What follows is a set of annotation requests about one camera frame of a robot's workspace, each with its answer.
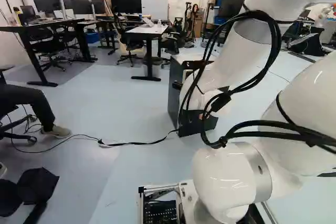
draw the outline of black cable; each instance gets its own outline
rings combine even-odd
[[[222,24],[221,26],[219,26],[214,33],[212,33],[210,39],[207,42],[205,51],[204,51],[204,55],[203,55],[203,65],[200,67],[200,69],[198,70],[197,76],[195,78],[195,80],[193,81],[193,83],[191,84],[190,88],[188,89],[185,97],[183,98],[181,107],[180,107],[180,112],[179,112],[179,117],[178,117],[178,122],[179,124],[181,124],[181,117],[183,115],[183,108],[184,108],[184,104],[185,102],[187,102],[186,104],[186,113],[188,112],[188,108],[189,108],[189,103],[191,100],[191,96],[192,93],[195,89],[195,87],[197,86],[197,83],[207,65],[207,62],[211,56],[212,50],[215,46],[216,43],[216,39],[218,38],[218,36],[220,35],[221,31],[228,25],[232,25],[234,22],[236,21],[240,21],[240,20],[246,20],[246,19],[258,19],[264,22],[267,22],[271,31],[271,37],[272,37],[272,43],[271,43],[271,52],[269,55],[269,58],[264,66],[264,68],[260,71],[259,74],[257,74],[256,76],[254,76],[252,79],[248,80],[247,82],[243,83],[242,85],[236,87],[234,90],[232,91],[228,91],[227,94],[228,96],[231,96],[234,93],[239,93],[242,91],[246,91],[250,88],[253,88],[254,86],[256,86],[262,79],[263,77],[266,75],[269,67],[274,63],[276,57],[279,54],[279,51],[281,49],[281,32],[279,29],[278,24],[276,23],[276,21],[274,19],[272,19],[269,15],[267,15],[265,12],[259,11],[259,10],[255,10],[255,11],[248,11],[242,14],[239,14],[235,17],[233,17],[232,19],[228,20],[226,23]]]
[[[28,113],[27,113],[27,110],[26,110],[26,108],[25,108],[25,106],[23,105],[23,104],[21,104],[21,106],[23,107],[23,109],[25,110],[25,113],[26,113],[26,115],[28,116]],[[37,120],[37,116],[36,115],[32,115],[32,118],[36,121]],[[27,118],[27,122],[26,122],[26,126],[25,126],[25,132],[24,132],[24,134],[26,134],[26,133],[35,133],[35,132],[38,132],[39,130],[40,130],[40,128],[38,129],[38,130],[35,130],[35,131],[29,131],[32,127],[34,127],[34,126],[36,126],[36,125],[40,125],[40,126],[42,126],[42,124],[40,124],[40,123],[36,123],[36,124],[33,124],[33,125],[29,125],[29,120],[30,120],[30,118]]]
[[[97,141],[97,142],[100,141],[100,139],[98,139],[98,138],[96,138],[96,137],[93,137],[93,136],[88,136],[88,135],[85,135],[85,134],[76,134],[76,135],[72,135],[71,137],[68,137],[67,139],[63,140],[62,142],[59,142],[58,144],[54,145],[54,146],[51,147],[51,148],[45,149],[45,150],[43,150],[43,151],[38,151],[38,152],[28,152],[28,151],[23,151],[23,150],[18,149],[18,148],[15,146],[14,142],[13,142],[13,138],[11,138],[11,143],[12,143],[13,148],[14,148],[15,150],[19,151],[19,152],[35,154],[35,153],[43,153],[43,152],[50,151],[50,150],[56,148],[58,145],[61,145],[62,143],[65,143],[66,141],[68,141],[69,139],[71,139],[71,138],[73,138],[73,137],[75,137],[75,136],[85,136],[85,137],[91,138],[91,139],[93,139],[93,140],[95,140],[95,141]]]
[[[103,144],[103,145],[106,145],[106,146],[109,146],[109,147],[116,147],[116,146],[122,146],[122,145],[153,145],[153,144],[158,144],[158,143],[163,142],[168,137],[168,135],[170,133],[177,132],[177,131],[179,131],[179,129],[169,131],[167,136],[165,136],[164,138],[159,139],[159,140],[154,141],[154,142],[150,142],[150,143],[129,142],[129,143],[118,143],[118,144],[106,144],[102,140],[99,140],[98,144]]]
[[[202,138],[203,142],[207,145],[211,145],[211,143],[209,142],[209,140],[206,137],[204,121],[208,118],[210,113],[213,112],[213,111],[215,111],[215,112],[218,111],[227,102],[229,102],[231,100],[230,97],[231,97],[232,94],[243,92],[243,91],[246,91],[246,90],[249,90],[249,89],[255,87],[264,78],[264,76],[267,74],[267,71],[269,70],[271,65],[274,63],[274,61],[276,60],[276,58],[277,58],[277,56],[280,52],[280,49],[281,49],[281,32],[280,32],[279,26],[278,26],[277,22],[273,18],[271,18],[268,14],[266,14],[265,12],[262,12],[260,10],[247,11],[245,13],[242,13],[242,14],[239,14],[239,15],[233,17],[232,19],[228,20],[226,23],[219,26],[215,30],[215,32],[211,35],[210,39],[208,40],[207,45],[206,45],[205,50],[204,50],[203,65],[199,68],[195,80],[193,81],[193,83],[191,84],[190,88],[188,89],[185,97],[183,98],[183,101],[182,101],[182,104],[181,104],[181,107],[180,107],[179,117],[178,117],[179,124],[181,125],[181,118],[183,116],[183,108],[184,108],[185,102],[186,102],[186,110],[185,111],[186,111],[186,114],[188,116],[188,108],[189,108],[189,103],[190,103],[192,94],[193,94],[194,89],[197,86],[197,83],[198,83],[199,79],[201,78],[202,73],[203,73],[203,71],[204,71],[204,69],[205,69],[205,67],[206,67],[206,65],[209,61],[212,50],[215,46],[216,40],[217,40],[218,36],[220,35],[221,31],[226,26],[232,25],[236,21],[246,20],[246,19],[251,19],[251,18],[267,22],[267,24],[269,26],[270,33],[271,33],[271,50],[270,50],[268,60],[265,64],[265,66],[262,68],[262,70],[257,75],[255,75],[253,78],[251,78],[250,80],[241,84],[240,86],[234,88],[233,90],[229,90],[226,93],[221,93],[221,94],[218,94],[218,95],[214,96],[207,103],[207,106],[204,108],[204,111],[203,111],[203,114],[202,114],[202,131],[201,131],[201,138]],[[207,108],[210,106],[210,104],[211,104],[211,109],[208,112]]]
[[[290,130],[297,133],[286,132],[269,132],[269,131],[247,131],[236,132],[242,128],[250,126],[268,126],[276,127],[278,129]],[[318,146],[332,154],[336,154],[336,150],[329,146],[336,147],[336,140],[320,132],[308,129],[306,127],[298,126],[291,123],[268,121],[268,120],[253,120],[239,123],[233,126],[225,136],[222,136],[218,141],[211,143],[212,148],[225,147],[228,140],[238,137],[269,137],[284,140],[294,140],[305,142],[309,147]]]
[[[21,104],[21,105],[22,105],[22,107],[24,108],[26,115],[28,116],[28,113],[27,113],[26,108],[24,107],[23,104]],[[12,120],[11,120],[11,118],[9,117],[8,114],[7,114],[7,117],[8,117],[8,119],[9,119],[10,123],[12,123]],[[41,125],[41,124],[38,123],[38,124],[34,124],[34,125],[32,125],[32,126],[29,126],[29,118],[28,118],[28,119],[27,119],[26,126],[25,126],[25,132],[24,132],[24,134],[26,134],[26,133],[34,133],[34,132],[39,131],[40,129],[38,129],[38,130],[36,130],[36,131],[29,132],[29,129],[31,129],[33,126],[36,126],[36,125]],[[102,144],[102,145],[109,146],[109,147],[116,147],[116,146],[122,146],[122,145],[153,145],[153,144],[158,144],[158,143],[163,142],[164,140],[166,140],[166,138],[168,137],[168,135],[169,135],[170,133],[172,133],[172,132],[177,132],[178,130],[179,130],[179,129],[169,131],[168,134],[167,134],[167,136],[165,136],[164,138],[159,139],[159,140],[157,140],[157,141],[151,142],[151,143],[130,142],[130,143],[105,144],[105,143],[102,141],[102,139],[99,139],[99,138],[96,138],[96,137],[93,137],[93,136],[89,136],[89,135],[85,135],[85,134],[76,134],[76,135],[72,135],[72,136],[68,137],[67,139],[63,140],[62,142],[60,142],[60,143],[58,143],[58,144],[56,144],[56,145],[54,145],[54,146],[51,147],[51,148],[45,149],[45,150],[43,150],[43,151],[38,151],[38,152],[29,152],[29,151],[23,151],[23,150],[20,150],[20,149],[18,149],[18,148],[15,146],[15,144],[14,144],[14,142],[13,142],[13,138],[11,137],[10,139],[11,139],[11,143],[12,143],[13,148],[16,149],[17,151],[22,152],[22,153],[32,153],[32,154],[33,154],[33,153],[43,153],[43,152],[50,151],[50,150],[52,150],[52,149],[54,149],[55,147],[61,145],[62,143],[65,143],[66,141],[68,141],[69,139],[71,139],[71,138],[73,138],[73,137],[75,137],[75,136],[85,136],[85,137],[87,137],[87,138],[75,138],[75,139],[95,140],[95,141],[97,141],[98,144]]]

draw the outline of desk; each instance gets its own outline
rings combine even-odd
[[[108,34],[108,29],[110,29],[110,32],[114,30],[114,26],[113,26],[113,19],[99,19],[100,24],[99,26],[103,29],[104,35],[105,35],[105,41],[106,41],[106,46],[99,46],[100,48],[111,48],[110,46],[110,36]],[[111,35],[111,40],[112,40],[112,50],[110,52],[108,52],[108,55],[111,55],[115,52],[116,48],[115,48],[115,41],[114,41],[114,35]]]
[[[60,25],[65,25],[65,26],[72,26],[75,27],[76,29],[76,24],[83,21],[84,19],[70,19],[70,20],[58,20],[54,22],[47,22],[47,23],[42,23],[42,24],[36,24],[36,25],[29,25],[29,26],[1,26],[0,31],[7,31],[10,33],[18,33],[20,36],[20,39],[27,51],[28,57],[30,58],[30,61],[32,62],[38,76],[40,77],[41,81],[28,81],[27,84],[31,85],[39,85],[39,86],[48,86],[48,87],[57,87],[57,83],[49,82],[44,75],[40,64],[36,58],[35,52],[33,51],[33,48],[30,44],[30,38],[29,38],[29,32],[33,29],[37,28],[43,28],[43,27],[55,27],[55,26],[60,26]]]
[[[132,79],[146,80],[146,81],[161,81],[160,78],[153,77],[152,39],[161,37],[167,28],[168,26],[162,25],[161,27],[158,27],[158,25],[155,24],[153,27],[138,26],[124,33],[125,36],[131,39],[133,38],[133,39],[146,40],[146,47],[147,47],[146,60],[147,60],[148,75],[147,76],[132,76]]]
[[[82,21],[75,24],[75,33],[76,38],[78,40],[79,48],[82,53],[83,57],[75,57],[72,61],[79,61],[79,62],[95,62],[98,60],[95,57],[91,57],[90,50],[88,43],[86,41],[86,36],[84,33],[84,27],[90,26],[90,25],[99,25],[99,20],[89,20],[89,21]]]

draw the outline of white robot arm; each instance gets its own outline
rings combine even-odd
[[[309,3],[333,3],[334,0],[246,0],[249,9],[262,10],[275,20],[296,20]],[[283,33],[290,24],[279,24]],[[270,32],[258,20],[237,22],[220,54],[203,72],[198,88],[191,94],[189,109],[204,109],[214,90],[234,87],[244,74],[270,50]],[[262,119],[292,121],[336,138],[336,106],[333,82],[336,78],[336,53],[315,63],[286,87],[271,104]],[[180,100],[193,78],[184,83]],[[261,126],[260,131],[269,129]],[[289,130],[276,129],[279,133]],[[209,213],[221,223],[236,223],[248,205],[285,196],[298,190],[306,176],[317,176],[336,167],[336,156],[318,146],[277,138],[259,138],[252,143],[228,143],[225,148],[204,148],[193,159],[196,191]]]

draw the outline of black office chair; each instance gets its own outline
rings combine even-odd
[[[168,27],[166,30],[167,37],[161,37],[158,42],[158,53],[157,56],[161,57],[161,50],[162,48],[165,48],[165,52],[170,55],[178,55],[180,53],[180,50],[178,49],[178,41],[179,39],[176,38],[176,36],[179,36],[180,34],[175,32],[175,30],[172,30],[171,27]],[[163,63],[161,64],[161,68],[164,68],[164,66],[169,65],[171,62],[171,58],[166,59],[162,58]]]
[[[118,35],[118,41],[120,43],[120,49],[123,51],[123,48],[125,46],[125,51],[128,51],[127,55],[121,55],[119,60],[117,61],[117,65],[119,65],[121,62],[124,62],[126,60],[129,60],[131,62],[131,67],[133,67],[133,59],[141,59],[140,57],[137,57],[136,54],[132,54],[131,51],[141,49],[144,47],[143,40],[131,40],[129,38],[126,38],[124,36],[124,33],[130,29],[133,29],[133,27],[125,27],[121,24],[120,19],[116,13],[113,13],[114,16],[114,23],[115,28],[117,29],[117,35]]]
[[[6,66],[1,66],[0,67],[0,85],[7,85],[3,72],[11,69],[13,67],[14,67],[13,65],[6,65]],[[33,115],[29,114],[29,115],[21,118],[20,120],[17,120],[15,122],[11,122],[11,123],[6,124],[6,125],[2,124],[1,120],[7,114],[13,112],[16,109],[18,109],[18,106],[16,106],[16,105],[4,104],[4,103],[0,104],[0,140],[3,139],[4,137],[8,137],[8,138],[14,138],[14,139],[26,139],[27,141],[29,141],[31,143],[36,143],[37,138],[34,137],[34,136],[17,135],[17,134],[14,134],[14,133],[7,132],[8,130],[11,130],[12,128],[26,122],[27,120],[30,120],[31,122],[35,122],[36,118]]]
[[[78,47],[76,46],[78,45],[78,42],[73,43],[72,45],[69,45],[69,43],[72,42],[76,38],[76,32],[70,31],[69,30],[70,27],[67,27],[67,26],[60,26],[59,28],[61,28],[61,31],[59,31],[58,29],[55,29],[54,33],[57,33],[59,40],[64,44],[64,47],[68,51],[68,53],[70,53],[70,48],[78,49]]]
[[[64,57],[56,57],[57,53],[66,49],[65,43],[60,40],[60,37],[53,33],[48,28],[38,28],[29,32],[29,39],[32,43],[32,48],[36,54],[41,53],[39,56],[48,57],[48,61],[41,66],[43,71],[50,67],[56,67],[63,71],[66,69],[60,63],[67,63]]]

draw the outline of cardboard box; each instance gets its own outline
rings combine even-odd
[[[216,0],[209,0],[208,1],[208,4],[215,4],[216,3]]]

